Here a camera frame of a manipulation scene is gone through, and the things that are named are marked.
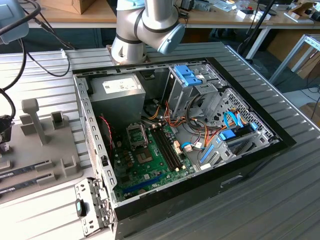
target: motherboard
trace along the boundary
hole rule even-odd
[[[114,172],[118,179],[114,192],[119,202],[195,172],[185,154],[175,152],[178,141],[170,126],[143,130],[148,145],[137,147],[134,151],[127,132],[118,136],[121,141],[117,141],[112,156],[114,158]],[[139,133],[135,130],[131,136],[136,140],[143,140],[144,132]]]

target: cardboard box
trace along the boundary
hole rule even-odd
[[[41,5],[74,14],[83,14],[96,0],[41,0]]]
[[[301,106],[299,109],[301,110],[301,112],[303,112],[308,118],[311,118],[312,113],[314,112],[315,109],[315,102],[310,102],[307,103],[303,106]],[[318,126],[320,127],[320,102],[317,104],[312,121]]]
[[[305,14],[305,11],[311,9],[315,5],[316,4],[313,2],[302,3],[295,8],[290,9],[287,14],[296,20],[309,19],[309,15]]]

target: green motherboard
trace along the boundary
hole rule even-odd
[[[148,139],[146,148],[137,148],[132,151],[129,138],[126,132],[121,134],[121,142],[117,142],[113,150],[114,173],[117,178],[117,185],[114,188],[116,198],[119,202],[148,192],[159,186],[166,185],[195,172],[190,160],[182,153],[176,154],[181,163],[181,168],[170,169],[165,157],[161,153],[152,130],[146,129]],[[175,136],[169,126],[163,126],[161,131],[167,137],[172,149]],[[139,132],[134,132],[134,138],[140,140]]]

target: label sticker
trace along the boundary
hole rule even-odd
[[[196,75],[195,76],[197,79],[204,79],[205,77],[203,75]]]
[[[0,194],[4,194],[4,193],[7,193],[7,192],[12,192],[12,191],[14,191],[14,190],[16,190],[16,188],[11,187],[11,188],[8,188],[8,189],[6,189],[6,190],[0,191]]]
[[[135,90],[138,88],[137,84],[132,78],[105,81],[102,83],[102,85],[106,94]]]
[[[0,179],[3,179],[3,178],[6,178],[6,177],[9,177],[9,176],[12,176],[13,174],[14,174],[13,172],[10,172],[10,173],[1,175],[1,176],[0,176]]]

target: metal table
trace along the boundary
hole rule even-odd
[[[301,68],[302,64],[311,55],[312,51],[314,51],[314,50],[320,51],[320,34],[310,34],[310,35],[304,34],[300,38],[300,40],[296,43],[296,45],[292,48],[292,50],[289,52],[289,54],[285,57],[285,59],[280,64],[280,66],[277,68],[277,70],[274,72],[274,74],[271,76],[271,78],[269,79],[270,83],[273,84],[277,80],[277,78],[285,70],[285,68],[289,64],[289,62],[294,58],[294,56],[299,52],[301,47],[305,44],[309,44],[310,47],[307,49],[307,51],[305,51],[305,53],[302,55],[302,57],[293,66],[293,68],[291,69],[292,72],[296,72],[297,70],[299,70]]]
[[[65,60],[58,51],[32,55],[54,73],[62,73],[66,69]],[[72,50],[68,51],[68,55],[73,69],[112,64],[104,49]],[[220,42],[181,44],[167,56],[148,48],[148,56],[151,61],[215,57],[297,144],[249,180],[130,239],[318,239],[320,129],[235,51]],[[1,74],[15,76],[21,60],[21,54],[0,55]],[[52,77],[28,60],[23,77],[9,94],[17,104],[17,115],[21,113],[20,100],[29,97],[38,98],[40,117],[46,117],[52,111],[64,111],[71,120],[81,165],[86,168],[82,178],[93,175],[81,131],[71,73],[62,78]],[[73,184],[82,178],[0,205],[1,236],[19,240],[82,239],[73,190]],[[92,239],[108,240],[110,237],[110,232],[106,230]]]

